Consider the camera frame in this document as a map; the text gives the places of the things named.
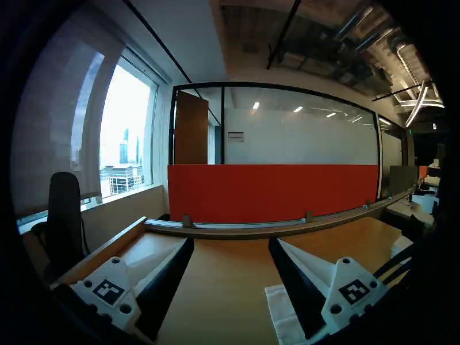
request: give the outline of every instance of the wall sign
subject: wall sign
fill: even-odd
[[[228,141],[244,142],[244,132],[228,132]]]

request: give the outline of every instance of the cable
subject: cable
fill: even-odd
[[[388,285],[388,283],[391,283],[395,278],[399,277],[404,272],[410,270],[411,265],[412,265],[411,262],[412,262],[412,260],[409,260],[404,265],[402,265],[401,267],[398,267],[398,269],[396,271],[394,271],[393,273],[391,273],[388,277],[386,277],[384,279],[383,283],[385,285]]]
[[[412,256],[414,249],[415,249],[414,244],[411,244],[409,247],[400,251],[398,254],[396,254],[394,257],[392,257],[386,263],[384,263],[382,267],[380,267],[377,271],[375,271],[374,277],[379,278],[382,274],[387,272],[389,269],[396,266],[401,261],[404,261],[405,259]]]

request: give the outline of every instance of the sky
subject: sky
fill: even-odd
[[[101,167],[120,162],[120,143],[126,128],[128,161],[136,160],[136,136],[139,136],[139,155],[144,150],[144,130],[150,87],[118,66],[112,76],[105,99],[101,125]]]

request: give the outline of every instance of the recessed light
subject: recessed light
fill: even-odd
[[[391,123],[389,123],[388,121],[384,120],[383,118],[379,117],[378,118],[381,122],[383,122],[384,124],[387,124],[387,125],[391,125]]]

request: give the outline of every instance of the office chair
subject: office chair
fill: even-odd
[[[54,281],[85,257],[85,225],[80,212],[80,186],[75,175],[57,172],[51,176],[48,198],[48,219],[32,227],[45,250],[49,265],[45,280]]]

